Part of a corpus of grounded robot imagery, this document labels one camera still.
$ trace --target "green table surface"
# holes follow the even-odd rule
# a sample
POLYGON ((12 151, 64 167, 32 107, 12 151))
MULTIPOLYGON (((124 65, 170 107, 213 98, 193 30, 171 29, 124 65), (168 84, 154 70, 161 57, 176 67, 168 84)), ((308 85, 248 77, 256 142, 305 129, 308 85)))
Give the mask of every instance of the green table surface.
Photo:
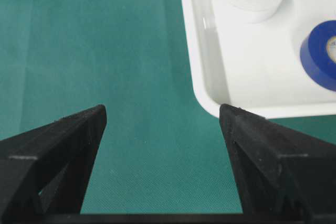
MULTIPOLYGON (((181 0, 0 10, 0 139, 107 107, 83 213, 241 212, 218 119, 194 97, 181 0)), ((334 116, 275 121, 336 143, 334 116)))

